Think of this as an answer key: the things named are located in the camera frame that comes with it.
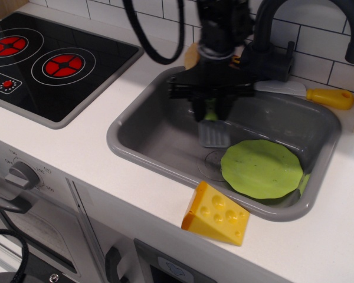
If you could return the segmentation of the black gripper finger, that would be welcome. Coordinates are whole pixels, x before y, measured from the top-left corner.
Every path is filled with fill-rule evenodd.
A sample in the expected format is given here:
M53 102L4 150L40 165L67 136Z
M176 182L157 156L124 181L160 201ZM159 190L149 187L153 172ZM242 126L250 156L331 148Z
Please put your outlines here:
M215 112L219 120L226 120L231 112L237 97L220 97L215 103Z
M192 101L192 109L196 122L204 120L207 114L207 101L202 98L195 98Z

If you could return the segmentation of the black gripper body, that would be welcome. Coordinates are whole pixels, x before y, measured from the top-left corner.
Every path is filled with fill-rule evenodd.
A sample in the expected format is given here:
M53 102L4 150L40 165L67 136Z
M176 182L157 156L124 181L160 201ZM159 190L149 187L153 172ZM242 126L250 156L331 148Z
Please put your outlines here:
M224 60L208 60L200 55L198 64L171 75L170 98L210 99L252 95L255 78L246 71L230 66L231 57Z

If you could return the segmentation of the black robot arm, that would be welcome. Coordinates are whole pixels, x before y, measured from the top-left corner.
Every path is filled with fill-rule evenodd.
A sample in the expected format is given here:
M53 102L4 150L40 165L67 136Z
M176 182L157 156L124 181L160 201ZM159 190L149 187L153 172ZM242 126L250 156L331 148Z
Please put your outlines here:
M248 1L198 1L201 37L198 62L170 76L170 98L187 99L200 122L226 120L239 96L253 93L255 77L231 66L236 47L252 34L254 21Z

